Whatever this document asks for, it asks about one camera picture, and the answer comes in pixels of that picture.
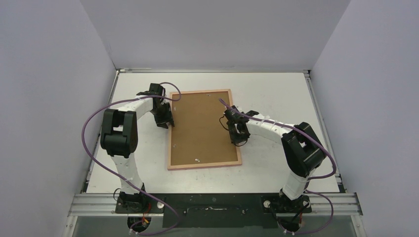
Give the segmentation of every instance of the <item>cork board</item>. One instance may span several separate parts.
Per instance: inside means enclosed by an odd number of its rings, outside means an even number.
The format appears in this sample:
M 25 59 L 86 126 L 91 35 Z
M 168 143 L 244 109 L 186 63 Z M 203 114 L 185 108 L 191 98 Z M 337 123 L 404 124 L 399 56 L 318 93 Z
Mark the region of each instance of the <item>cork board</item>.
M 170 97 L 179 97 L 177 92 Z M 219 98 L 233 105 L 231 90 L 182 92 L 171 102 L 175 127 L 169 127 L 168 169 L 190 169 L 241 165 L 240 148 L 230 142 L 228 131 L 219 123 L 225 107 Z M 227 119 L 221 119 L 225 125 Z

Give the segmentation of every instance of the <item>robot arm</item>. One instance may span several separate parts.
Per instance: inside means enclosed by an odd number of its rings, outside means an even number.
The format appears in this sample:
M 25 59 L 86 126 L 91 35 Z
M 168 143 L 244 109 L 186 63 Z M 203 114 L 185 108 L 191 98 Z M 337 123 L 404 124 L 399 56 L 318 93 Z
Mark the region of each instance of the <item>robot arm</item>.
M 169 103 L 163 103 L 161 98 L 140 99 L 140 97 L 164 96 L 164 93 L 165 89 L 160 84 L 152 83 L 148 91 L 137 94 L 135 98 L 138 100 L 117 109 L 107 109 L 103 114 L 100 146 L 111 156 L 118 173 L 143 189 L 143 182 L 138 175 L 134 158 L 138 144 L 137 120 L 147 112 L 151 112 L 158 127 L 168 128 L 167 123 L 174 126 L 174 122 Z M 122 131 L 114 129 L 120 126 Z M 129 199 L 129 195 L 138 193 L 138 190 L 121 180 L 121 196 L 125 195 Z
M 242 113 L 240 108 L 235 106 L 232 106 L 232 108 Z M 302 196 L 306 189 L 308 178 L 320 166 L 326 155 L 306 137 L 290 128 L 265 122 L 274 120 L 256 111 L 249 111 L 246 115 L 262 121 L 245 118 L 232 110 L 226 110 L 224 114 L 228 120 L 230 140 L 234 145 L 247 141 L 251 134 L 262 136 L 276 143 L 282 143 L 291 173 L 281 191 L 290 200 L 295 200 Z M 309 124 L 302 122 L 299 125 L 289 125 L 304 131 L 320 143 Z

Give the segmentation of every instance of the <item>wall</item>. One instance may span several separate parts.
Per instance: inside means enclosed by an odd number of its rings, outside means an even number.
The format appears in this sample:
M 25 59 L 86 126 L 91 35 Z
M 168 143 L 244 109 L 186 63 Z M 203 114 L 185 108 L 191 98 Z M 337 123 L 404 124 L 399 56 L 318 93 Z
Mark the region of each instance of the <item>wall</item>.
M 419 1 L 352 0 L 311 73 L 369 236 L 418 236 Z
M 115 69 L 78 0 L 2 1 L 0 22 L 0 236 L 61 236 Z
M 117 68 L 309 69 L 349 0 L 81 0 Z

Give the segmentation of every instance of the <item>purple cable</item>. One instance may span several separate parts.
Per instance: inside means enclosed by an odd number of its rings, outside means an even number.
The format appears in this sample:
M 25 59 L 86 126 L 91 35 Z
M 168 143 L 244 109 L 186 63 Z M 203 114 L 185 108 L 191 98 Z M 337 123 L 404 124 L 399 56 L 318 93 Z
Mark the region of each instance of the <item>purple cable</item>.
M 331 208 L 331 213 L 330 213 L 330 217 L 329 217 L 329 219 L 328 219 L 328 221 L 322 226 L 322 227 L 320 227 L 320 228 L 318 228 L 318 229 L 316 229 L 316 230 L 312 230 L 312 231 L 303 231 L 303 232 L 294 232 L 294 235 L 307 235 L 307 234 L 312 234 L 312 233 L 316 233 L 316 232 L 319 232 L 319 231 L 321 231 L 322 229 L 324 229 L 324 228 L 326 228 L 326 226 L 328 226 L 329 224 L 330 224 L 330 222 L 332 222 L 332 219 L 333 219 L 333 213 L 334 213 L 334 210 L 333 210 L 333 204 L 332 204 L 332 201 L 327 197 L 327 196 L 325 196 L 325 195 L 323 195 L 323 194 L 321 194 L 321 193 L 316 193 L 316 192 L 312 192 L 312 191 L 309 191 L 309 190 L 306 190 L 306 192 L 308 193 L 308 194 L 315 194 L 315 195 L 319 195 L 319 196 L 322 196 L 322 197 L 324 197 L 329 203 L 330 203 L 330 208 Z M 292 234 L 292 232 L 291 231 L 287 231 L 287 230 L 285 230 L 286 231 L 286 233 L 287 234 Z
M 233 109 L 231 106 L 227 105 L 227 103 L 225 103 L 221 98 L 219 98 L 218 100 L 226 108 L 228 108 L 229 110 L 234 111 L 234 112 L 240 114 L 241 116 L 243 116 L 245 118 L 253 119 L 253 120 L 256 120 L 256 121 L 262 121 L 262 119 L 260 119 L 260 118 L 254 118 L 254 117 L 248 116 L 246 114 L 240 113 L 239 111 Z M 280 127 L 286 127 L 286 128 L 292 129 L 292 130 L 300 133 L 301 135 L 303 135 L 304 137 L 306 137 L 308 140 L 310 140 L 310 142 L 314 143 L 318 148 L 320 148 L 329 157 L 330 162 L 332 163 L 333 171 L 330 174 L 326 174 L 326 175 L 322 175 L 322 176 L 316 176 L 316 177 L 310 177 L 310 178 L 308 178 L 308 180 L 312 180 L 312 179 L 324 179 L 324 178 L 328 178 L 330 176 L 333 176 L 336 173 L 336 163 L 333 160 L 332 155 L 320 143 L 316 142 L 316 140 L 314 140 L 313 138 L 311 138 L 305 132 L 301 131 L 300 129 L 298 129 L 296 127 L 289 126 L 289 125 L 286 125 L 286 124 L 283 124 L 283 123 L 280 123 L 280 122 L 274 122 L 274 121 L 270 121 L 270 120 L 264 120 L 263 122 L 272 123 L 272 124 L 278 125 Z
M 167 229 L 164 229 L 164 230 L 161 230 L 161 231 L 157 231 L 157 232 L 153 232 L 153 233 L 138 233 L 139 235 L 142 235 L 142 236 L 152 236 L 152 235 L 157 235 L 157 234 L 161 234 L 161 233 L 163 233 L 163 232 L 166 232 L 166 231 L 168 231 L 168 230 L 171 230 L 171 229 L 173 229 L 175 226 L 177 226 L 177 224 L 179 224 L 179 221 L 180 221 L 180 217 L 179 217 L 179 214 L 173 209 L 173 207 L 171 207 L 169 204 L 167 204 L 167 203 L 165 203 L 164 201 L 162 201 L 162 200 L 160 200 L 160 199 L 158 199 L 157 197 L 155 197 L 155 196 L 153 196 L 153 195 L 151 195 L 151 194 L 148 194 L 147 192 L 145 192 L 145 191 L 143 191 L 143 190 L 141 190 L 140 188 L 138 188 L 138 187 L 136 187 L 134 184 L 132 184 L 130 181 L 128 181 L 128 180 L 126 180 L 126 178 L 125 177 L 123 177 L 122 175 L 120 175 L 120 174 L 118 174 L 118 173 L 116 173 L 116 172 L 114 172 L 113 170 L 111 170 L 111 169 L 109 169 L 108 167 L 106 167 L 104 164 L 102 164 L 101 162 L 99 162 L 93 155 L 92 155 L 92 153 L 89 151 L 89 149 L 87 148 L 87 145 L 86 145 L 86 141 L 85 141 L 85 138 L 84 138 L 84 133 L 85 133 L 85 130 L 86 130 L 86 126 L 87 126 L 87 124 L 89 123 L 89 121 L 96 115 L 96 114 L 98 114 L 98 113 L 100 113 L 102 110 L 104 110 L 104 109 L 106 109 L 106 108 L 108 108 L 108 107 L 110 107 L 110 106 L 112 106 L 112 105 L 116 105 L 116 104 L 121 104 L 121 103 L 126 103 L 126 102 L 132 102 L 132 101 L 136 101 L 136 100 L 141 100 L 141 99 L 147 99 L 147 98 L 162 98 L 162 99 L 167 99 L 167 100 L 171 100 L 171 101 L 179 101 L 180 100 L 180 98 L 182 97 L 182 94 L 180 93 L 180 90 L 179 90 L 179 88 L 177 88 L 177 86 L 175 86 L 174 84 L 172 84 L 172 83 L 170 83 L 170 82 L 162 82 L 162 83 L 160 83 L 160 85 L 161 84 L 169 84 L 169 85 L 172 85 L 174 88 L 176 88 L 176 90 L 179 92 L 179 98 L 178 99 L 170 99 L 170 98 L 166 98 L 166 97 L 164 97 L 164 96 L 160 96 L 160 95 L 148 95 L 148 96 L 143 96 L 143 97 L 141 97 L 141 98 L 135 98 L 135 99 L 129 99 L 129 100 L 121 100 L 121 101 L 117 101 L 117 102 L 114 102 L 114 103 L 111 103 L 111 104 L 109 104 L 109 105 L 107 105 L 107 106 L 104 106 L 104 107 L 102 107 L 102 108 L 100 108 L 99 110 L 97 110 L 96 112 L 94 112 L 92 115 L 90 115 L 89 116 L 89 118 L 86 120 L 86 122 L 84 123 L 84 125 L 83 125 L 83 128 L 82 128 L 82 144 L 83 144 L 83 147 L 84 147 L 84 150 L 86 150 L 86 153 L 88 154 L 88 156 L 96 163 L 96 164 L 98 164 L 100 167 L 102 167 L 102 168 L 104 168 L 105 170 L 107 170 L 107 171 L 109 171 L 110 173 L 112 173 L 112 174 L 114 174 L 114 175 L 116 175 L 117 177 L 119 177 L 120 179 L 122 179 L 122 180 L 124 180 L 127 184 L 129 184 L 131 187 L 133 187 L 134 189 L 136 189 L 136 190 L 138 190 L 139 192 L 141 192 L 141 193 L 143 193 L 144 195 L 146 195 L 146 196 L 148 196 L 148 197 L 150 197 L 150 198 L 152 198 L 152 199 L 154 199 L 154 200 L 156 200 L 156 201 L 159 201 L 159 202 L 161 202 L 162 204 L 164 204 L 167 208 L 169 208 L 176 216 L 177 216 L 177 222 L 174 224 L 174 225 L 172 225 L 172 226 L 170 226 L 169 228 L 167 228 Z M 133 225 L 131 225 L 131 229 L 135 226 L 135 225 L 137 225 L 139 222 L 136 222 L 136 223 L 134 223 Z
M 248 115 L 246 115 L 246 114 L 243 114 L 243 113 L 240 113 L 239 111 L 237 111 L 237 110 L 235 110 L 235 109 L 233 109 L 231 106 L 229 106 L 229 105 L 227 105 L 227 103 L 225 103 L 221 98 L 219 98 L 219 101 L 226 107 L 226 108 L 228 108 L 229 110 L 231 110 L 231 111 L 234 111 L 235 113 L 237 113 L 237 114 L 239 114 L 239 115 L 241 115 L 241 116 L 243 116 L 243 117 L 245 117 L 245 118 L 248 118 L 248 119 L 253 119 L 253 120 L 256 120 L 256 121 L 262 121 L 262 119 L 260 119 L 260 118 L 254 118 L 254 117 L 251 117 L 251 116 L 248 116 Z M 308 140 L 310 140 L 312 143 L 314 143 L 318 148 L 320 148 L 328 157 L 329 157 L 329 159 L 330 159 L 330 162 L 332 163 L 332 167 L 333 167 L 333 171 L 330 173 L 330 174 L 327 174 L 327 175 L 323 175 L 323 176 L 317 176 L 317 177 L 310 177 L 310 178 L 308 178 L 308 180 L 312 180 L 312 179 L 324 179 L 324 178 L 328 178 L 328 177 L 330 177 L 330 176 L 332 176 L 332 175 L 334 175 L 335 173 L 336 173 L 336 163 L 335 163 L 335 161 L 333 160 L 333 157 L 332 157 L 332 155 L 320 144 L 320 143 L 318 143 L 316 140 L 314 140 L 312 137 L 310 137 L 308 134 L 306 134 L 305 132 L 303 132 L 303 131 L 301 131 L 300 129 L 298 129 L 298 128 L 296 128 L 296 127 L 293 127 L 293 126 L 289 126 L 289 125 L 286 125 L 286 124 L 283 124 L 283 123 L 280 123 L 280 122 L 274 122 L 274 121 L 270 121 L 270 120 L 264 120 L 263 122 L 268 122 L 268 123 L 272 123 L 272 124 L 275 124 L 275 125 L 278 125 L 278 126 L 281 126 L 281 127 L 286 127 L 286 128 L 289 128 L 289 129 L 292 129 L 292 130 L 294 130 L 294 131 L 296 131 L 296 132 L 298 132 L 298 133 L 300 133 L 301 135 L 303 135 L 304 137 L 306 137 Z M 331 207 L 331 209 L 332 209 L 332 212 L 331 212 L 331 214 L 330 214 L 330 218 L 329 218 L 329 220 L 326 222 L 326 224 L 324 225 L 324 226 L 322 226 L 322 227 L 320 227 L 320 228 L 318 228 L 317 230 L 313 230 L 313 231 L 305 231 L 305 232 L 297 232 L 297 233 L 294 233 L 295 235 L 304 235 L 304 234 L 312 234 L 312 233 L 315 233 L 315 232 L 318 232 L 318 231 L 321 231 L 322 229 L 324 229 L 326 226 L 328 226 L 329 224 L 330 224 L 330 222 L 332 222 L 332 219 L 333 219 L 333 204 L 332 204 L 332 201 L 327 197 L 327 196 L 325 196 L 325 195 L 323 195 L 323 194 L 321 194 L 321 193 L 316 193 L 316 192 L 312 192 L 312 191 L 309 191 L 309 190 L 306 190 L 306 192 L 307 193 L 309 193 L 309 194 L 316 194 L 316 195 L 319 195 L 319 196 L 322 196 L 322 197 L 324 197 L 329 203 L 330 203 L 330 207 Z

